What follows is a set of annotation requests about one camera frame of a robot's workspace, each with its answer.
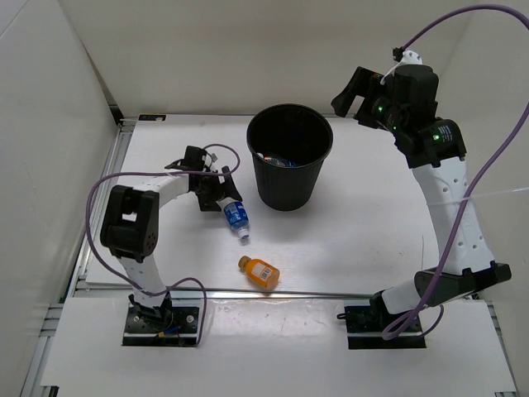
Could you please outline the clear bottle dark blue label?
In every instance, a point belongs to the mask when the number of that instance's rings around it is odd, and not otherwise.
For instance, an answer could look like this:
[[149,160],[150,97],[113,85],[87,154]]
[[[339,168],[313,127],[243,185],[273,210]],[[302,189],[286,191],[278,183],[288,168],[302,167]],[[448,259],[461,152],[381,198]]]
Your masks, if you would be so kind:
[[235,198],[224,198],[217,201],[217,204],[224,213],[231,230],[245,241],[250,238],[249,218],[244,204]]

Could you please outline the clear bottle red label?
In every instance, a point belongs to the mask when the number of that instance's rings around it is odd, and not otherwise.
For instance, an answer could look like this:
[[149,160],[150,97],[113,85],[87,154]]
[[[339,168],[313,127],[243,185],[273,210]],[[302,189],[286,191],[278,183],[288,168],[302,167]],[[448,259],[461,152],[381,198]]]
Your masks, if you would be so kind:
[[275,165],[275,166],[279,166],[279,167],[283,167],[280,160],[282,159],[282,157],[280,156],[276,156],[276,155],[265,155],[263,153],[258,153],[258,157],[264,161],[266,161],[267,163],[271,164],[271,165]]

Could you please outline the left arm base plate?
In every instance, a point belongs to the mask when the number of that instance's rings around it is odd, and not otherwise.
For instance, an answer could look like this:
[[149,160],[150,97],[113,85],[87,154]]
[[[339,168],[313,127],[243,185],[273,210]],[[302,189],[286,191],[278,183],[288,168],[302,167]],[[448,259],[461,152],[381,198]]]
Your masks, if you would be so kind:
[[124,347],[196,347],[200,342],[203,310],[196,304],[184,306],[177,300],[164,310],[149,312],[129,303],[122,334]]

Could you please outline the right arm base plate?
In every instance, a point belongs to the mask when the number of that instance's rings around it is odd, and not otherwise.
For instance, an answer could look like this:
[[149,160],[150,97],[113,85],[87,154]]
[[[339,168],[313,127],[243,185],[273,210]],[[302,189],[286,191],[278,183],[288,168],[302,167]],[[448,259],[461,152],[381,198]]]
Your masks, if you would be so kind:
[[345,323],[349,350],[396,350],[426,348],[422,335],[421,321],[414,322],[398,337],[391,340],[382,338],[382,331],[397,316],[389,315],[380,319],[369,305],[346,305],[336,319]]

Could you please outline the clear bottle light blue label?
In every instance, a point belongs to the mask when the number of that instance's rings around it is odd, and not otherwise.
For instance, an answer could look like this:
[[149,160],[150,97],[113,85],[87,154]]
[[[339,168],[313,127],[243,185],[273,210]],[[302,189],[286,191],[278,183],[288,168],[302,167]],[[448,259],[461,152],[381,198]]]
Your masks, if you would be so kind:
[[287,168],[298,167],[298,163],[291,161],[291,160],[284,159],[284,158],[282,158],[280,162],[283,167],[287,167]]

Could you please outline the orange juice bottle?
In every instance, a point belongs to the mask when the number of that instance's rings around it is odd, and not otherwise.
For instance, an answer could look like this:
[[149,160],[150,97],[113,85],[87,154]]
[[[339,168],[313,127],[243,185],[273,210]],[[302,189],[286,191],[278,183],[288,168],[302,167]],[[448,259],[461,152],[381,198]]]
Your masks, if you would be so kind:
[[239,259],[238,266],[247,278],[261,289],[273,290],[279,282],[280,271],[261,259],[243,256]]

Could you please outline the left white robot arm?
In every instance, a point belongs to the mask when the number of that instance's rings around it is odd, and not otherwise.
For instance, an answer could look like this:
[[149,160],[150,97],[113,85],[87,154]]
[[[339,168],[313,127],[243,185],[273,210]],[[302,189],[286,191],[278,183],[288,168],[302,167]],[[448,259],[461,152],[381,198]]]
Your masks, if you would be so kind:
[[160,210],[185,194],[195,194],[202,212],[229,213],[242,203],[227,166],[217,169],[214,145],[188,146],[184,157],[157,173],[127,172],[146,177],[135,186],[117,184],[108,196],[100,242],[123,267],[122,279],[133,288],[131,305],[140,320],[155,331],[174,323],[169,287],[155,262],[159,240]]

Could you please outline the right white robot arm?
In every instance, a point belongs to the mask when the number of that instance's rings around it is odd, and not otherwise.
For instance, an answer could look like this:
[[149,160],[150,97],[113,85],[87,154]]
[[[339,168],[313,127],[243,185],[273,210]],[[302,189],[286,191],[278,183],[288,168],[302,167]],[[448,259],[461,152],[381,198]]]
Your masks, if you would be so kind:
[[436,235],[437,266],[372,298],[372,323],[384,331],[417,306],[440,306],[512,278],[510,266],[496,261],[488,248],[474,204],[465,197],[466,147],[459,126],[436,114],[438,84],[426,65],[400,65],[389,76],[358,67],[331,102],[335,114],[344,117],[361,98],[355,120],[393,135],[421,188]]

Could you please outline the black plastic bin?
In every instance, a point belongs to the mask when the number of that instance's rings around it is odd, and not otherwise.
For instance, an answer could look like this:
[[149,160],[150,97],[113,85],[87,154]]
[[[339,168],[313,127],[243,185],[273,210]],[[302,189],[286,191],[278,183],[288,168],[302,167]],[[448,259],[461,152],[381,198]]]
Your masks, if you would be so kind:
[[[286,103],[255,115],[247,127],[246,141],[262,201],[279,211],[293,211],[310,199],[323,162],[331,152],[333,132],[319,112]],[[280,156],[298,163],[298,167],[271,165],[258,153]]]

